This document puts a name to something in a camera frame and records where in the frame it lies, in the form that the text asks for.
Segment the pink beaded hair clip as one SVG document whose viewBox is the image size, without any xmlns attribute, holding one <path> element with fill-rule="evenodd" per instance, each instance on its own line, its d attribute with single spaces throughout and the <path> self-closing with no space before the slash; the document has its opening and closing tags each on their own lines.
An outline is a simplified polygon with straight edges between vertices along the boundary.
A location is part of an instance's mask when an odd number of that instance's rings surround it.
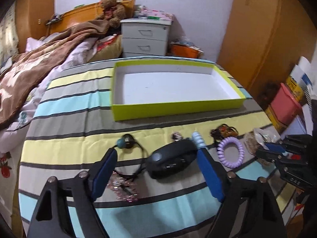
<svg viewBox="0 0 317 238">
<path fill-rule="evenodd" d="M 113 172 L 109 179 L 107 188 L 115 193 L 118 201 L 135 202 L 138 200 L 138 193 L 133 182 Z"/>
</svg>

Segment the black smart watch band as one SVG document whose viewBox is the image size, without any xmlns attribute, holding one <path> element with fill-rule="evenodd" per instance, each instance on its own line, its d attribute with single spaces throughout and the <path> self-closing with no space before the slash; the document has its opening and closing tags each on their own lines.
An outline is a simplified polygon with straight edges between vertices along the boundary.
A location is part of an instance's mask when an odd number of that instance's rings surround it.
<svg viewBox="0 0 317 238">
<path fill-rule="evenodd" d="M 152 179 L 167 178 L 187 168 L 196 159 L 197 151 L 190 139 L 167 144 L 147 158 L 146 171 Z"/>
</svg>

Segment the black hair tie teal bead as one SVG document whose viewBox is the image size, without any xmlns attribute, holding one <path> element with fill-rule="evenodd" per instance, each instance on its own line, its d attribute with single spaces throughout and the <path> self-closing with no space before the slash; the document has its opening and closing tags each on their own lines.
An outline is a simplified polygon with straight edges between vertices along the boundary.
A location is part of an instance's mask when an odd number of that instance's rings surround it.
<svg viewBox="0 0 317 238">
<path fill-rule="evenodd" d="M 119 171 L 114 170 L 114 173 L 116 173 L 119 177 L 130 180 L 131 182 L 134 182 L 139 174 L 142 173 L 144 170 L 143 164 L 145 163 L 145 149 L 144 147 L 133 137 L 131 134 L 124 134 L 120 139 L 117 140 L 116 145 L 113 148 L 119 148 L 124 153 L 131 154 L 133 152 L 134 148 L 139 148 L 141 150 L 141 162 L 139 164 L 138 169 L 135 170 L 134 173 L 127 175 L 123 174 Z"/>
</svg>

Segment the clear pink claw clip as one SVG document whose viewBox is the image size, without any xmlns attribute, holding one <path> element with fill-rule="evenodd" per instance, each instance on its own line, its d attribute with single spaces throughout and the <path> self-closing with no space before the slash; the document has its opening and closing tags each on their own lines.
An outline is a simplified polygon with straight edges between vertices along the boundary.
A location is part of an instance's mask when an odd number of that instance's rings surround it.
<svg viewBox="0 0 317 238">
<path fill-rule="evenodd" d="M 249 154 L 255 156 L 258 148 L 263 147 L 265 142 L 276 143 L 279 135 L 274 134 L 273 131 L 254 128 L 251 132 L 244 135 L 244 145 Z"/>
</svg>

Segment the yellow printed tin box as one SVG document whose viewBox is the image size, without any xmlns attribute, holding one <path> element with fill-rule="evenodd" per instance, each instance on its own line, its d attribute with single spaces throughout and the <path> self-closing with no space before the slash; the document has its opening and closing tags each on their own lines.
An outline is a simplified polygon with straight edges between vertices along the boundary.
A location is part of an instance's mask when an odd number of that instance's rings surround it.
<svg viewBox="0 0 317 238">
<path fill-rule="evenodd" d="M 299 84 L 293 79 L 292 76 L 288 76 L 285 84 L 292 92 L 292 95 L 296 99 L 296 101 L 301 102 L 304 98 L 304 90 L 299 86 Z"/>
</svg>

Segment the striped table cloth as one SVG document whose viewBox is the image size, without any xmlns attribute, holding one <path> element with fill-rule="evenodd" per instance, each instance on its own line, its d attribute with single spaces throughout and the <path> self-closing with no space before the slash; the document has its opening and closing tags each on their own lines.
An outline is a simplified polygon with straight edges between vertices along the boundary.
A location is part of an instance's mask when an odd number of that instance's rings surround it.
<svg viewBox="0 0 317 238">
<path fill-rule="evenodd" d="M 42 188 L 49 177 L 68 179 L 89 169 L 126 133 L 144 147 L 145 156 L 171 142 L 199 132 L 211 146 L 210 130 L 221 124 L 240 135 L 262 128 L 275 132 L 270 119 L 250 96 L 240 108 L 116 122 L 110 109 L 115 61 L 71 67 L 48 85 L 26 135 L 19 173 L 19 206 L 28 229 Z M 141 150 L 118 151 L 117 170 L 132 174 Z M 220 204 L 212 197 L 194 162 L 162 180 L 142 173 L 134 182 L 135 202 L 118 201 L 110 189 L 95 206 L 111 237 L 204 237 Z"/>
</svg>

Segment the wooden wardrobe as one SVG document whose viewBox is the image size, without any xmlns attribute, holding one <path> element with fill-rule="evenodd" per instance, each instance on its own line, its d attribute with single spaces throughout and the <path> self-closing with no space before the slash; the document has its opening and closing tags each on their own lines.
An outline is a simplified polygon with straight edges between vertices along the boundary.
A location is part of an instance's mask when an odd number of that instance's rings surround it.
<svg viewBox="0 0 317 238">
<path fill-rule="evenodd" d="M 217 63 L 258 100 L 312 59 L 316 27 L 298 0 L 233 0 Z"/>
</svg>

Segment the orange storage box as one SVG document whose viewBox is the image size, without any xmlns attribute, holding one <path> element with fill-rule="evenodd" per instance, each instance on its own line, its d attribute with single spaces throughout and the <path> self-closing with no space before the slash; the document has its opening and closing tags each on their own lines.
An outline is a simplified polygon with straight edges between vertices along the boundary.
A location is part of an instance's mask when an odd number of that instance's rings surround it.
<svg viewBox="0 0 317 238">
<path fill-rule="evenodd" d="M 180 44 L 171 44 L 170 51 L 171 51 L 171 54 L 175 57 L 193 58 L 193 59 L 198 59 L 204 54 L 202 50 L 198 49 L 195 46 L 187 46 L 187 45 L 180 45 Z"/>
</svg>

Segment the brown fleece blanket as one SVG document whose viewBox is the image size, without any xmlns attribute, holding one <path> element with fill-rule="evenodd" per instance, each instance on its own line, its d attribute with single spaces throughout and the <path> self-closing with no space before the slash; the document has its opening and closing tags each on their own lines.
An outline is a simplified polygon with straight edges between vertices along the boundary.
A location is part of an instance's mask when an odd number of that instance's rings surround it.
<svg viewBox="0 0 317 238">
<path fill-rule="evenodd" d="M 49 72 L 65 62 L 85 39 L 104 35 L 107 20 L 91 20 L 73 26 L 40 47 L 23 53 L 1 77 L 1 129 L 8 127 L 27 96 Z"/>
</svg>

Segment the grey bedside drawer cabinet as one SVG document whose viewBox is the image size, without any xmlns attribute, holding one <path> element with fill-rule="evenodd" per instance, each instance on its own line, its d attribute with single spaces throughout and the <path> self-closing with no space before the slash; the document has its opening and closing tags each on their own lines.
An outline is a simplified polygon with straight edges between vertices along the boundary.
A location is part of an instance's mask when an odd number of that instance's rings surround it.
<svg viewBox="0 0 317 238">
<path fill-rule="evenodd" d="M 169 31 L 168 20 L 124 19 L 121 21 L 121 44 L 124 58 L 165 56 Z"/>
</svg>

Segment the pink floral tissue box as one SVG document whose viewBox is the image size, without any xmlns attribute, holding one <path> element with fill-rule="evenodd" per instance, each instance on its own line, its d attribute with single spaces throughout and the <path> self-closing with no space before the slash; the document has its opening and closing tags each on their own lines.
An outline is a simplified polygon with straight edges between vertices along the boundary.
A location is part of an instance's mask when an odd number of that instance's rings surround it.
<svg viewBox="0 0 317 238">
<path fill-rule="evenodd" d="M 150 10 L 147 7 L 143 7 L 140 10 L 140 13 L 146 16 L 147 19 L 165 20 L 170 22 L 174 20 L 174 14 L 172 13 L 161 10 Z"/>
</svg>

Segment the patterned window curtain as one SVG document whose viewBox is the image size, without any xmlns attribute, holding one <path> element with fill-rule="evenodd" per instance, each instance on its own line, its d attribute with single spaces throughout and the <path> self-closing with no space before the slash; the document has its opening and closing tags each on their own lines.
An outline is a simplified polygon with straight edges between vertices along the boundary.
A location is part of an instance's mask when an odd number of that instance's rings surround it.
<svg viewBox="0 0 317 238">
<path fill-rule="evenodd" d="M 1 66 L 8 58 L 18 54 L 18 35 L 16 28 L 16 2 L 6 12 L 1 21 L 0 31 L 0 63 Z"/>
</svg>

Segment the yellow red pillow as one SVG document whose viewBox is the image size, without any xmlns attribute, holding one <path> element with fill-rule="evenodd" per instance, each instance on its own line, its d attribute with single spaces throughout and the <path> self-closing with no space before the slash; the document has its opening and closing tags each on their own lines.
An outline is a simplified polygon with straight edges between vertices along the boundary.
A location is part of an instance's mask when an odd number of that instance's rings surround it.
<svg viewBox="0 0 317 238">
<path fill-rule="evenodd" d="M 97 40 L 88 56 L 88 62 L 118 58 L 122 53 L 121 37 L 122 35 L 114 34 Z"/>
</svg>

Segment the brown teddy bear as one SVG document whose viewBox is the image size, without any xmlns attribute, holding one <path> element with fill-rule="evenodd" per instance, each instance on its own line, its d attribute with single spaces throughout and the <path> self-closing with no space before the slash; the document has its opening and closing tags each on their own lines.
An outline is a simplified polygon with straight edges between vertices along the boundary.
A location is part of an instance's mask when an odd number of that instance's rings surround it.
<svg viewBox="0 0 317 238">
<path fill-rule="evenodd" d="M 111 27 L 117 29 L 121 20 L 126 18 L 125 7 L 117 0 L 100 0 L 99 5 L 103 12 L 95 20 L 107 20 Z"/>
</svg>

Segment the wooden bed headboard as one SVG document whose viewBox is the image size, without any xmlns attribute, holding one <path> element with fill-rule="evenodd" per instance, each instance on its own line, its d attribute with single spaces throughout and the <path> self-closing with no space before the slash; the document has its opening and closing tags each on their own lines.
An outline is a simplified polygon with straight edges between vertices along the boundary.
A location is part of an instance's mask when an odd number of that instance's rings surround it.
<svg viewBox="0 0 317 238">
<path fill-rule="evenodd" d="M 122 0 L 121 5 L 125 7 L 126 17 L 132 18 L 135 0 Z M 102 12 L 103 10 L 99 6 L 99 3 L 77 7 L 76 9 L 63 13 L 58 21 L 48 24 L 48 34 L 63 32 L 79 23 L 94 20 Z"/>
</svg>

